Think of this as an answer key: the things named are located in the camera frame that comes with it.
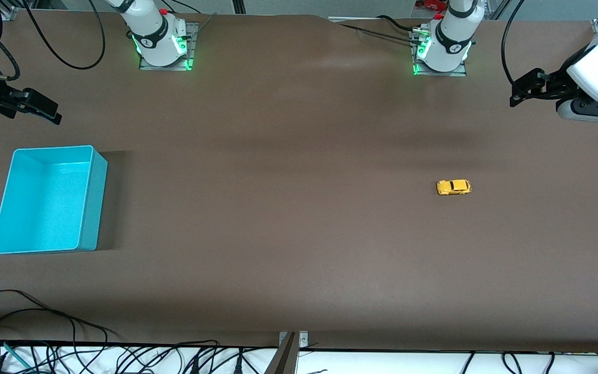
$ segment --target brown tabletop surface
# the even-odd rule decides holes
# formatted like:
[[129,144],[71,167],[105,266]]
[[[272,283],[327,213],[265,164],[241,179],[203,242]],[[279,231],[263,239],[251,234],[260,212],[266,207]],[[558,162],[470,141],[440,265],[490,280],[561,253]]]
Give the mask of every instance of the brown tabletop surface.
[[[93,14],[37,14],[69,62],[97,57]],[[403,42],[313,16],[216,16],[193,71],[143,72],[123,19],[101,17],[89,71],[25,14],[5,25],[11,85],[64,119],[0,116],[0,201],[14,149],[92,144],[110,168],[97,251],[0,256],[0,288],[124,341],[301,329],[339,348],[598,350],[598,124],[509,108],[504,23],[481,24],[467,78],[445,78],[413,76]],[[512,74],[590,38],[585,22],[518,22]],[[473,192],[436,194],[455,178]],[[0,315],[27,305],[0,296]],[[0,334],[70,338],[23,319]]]

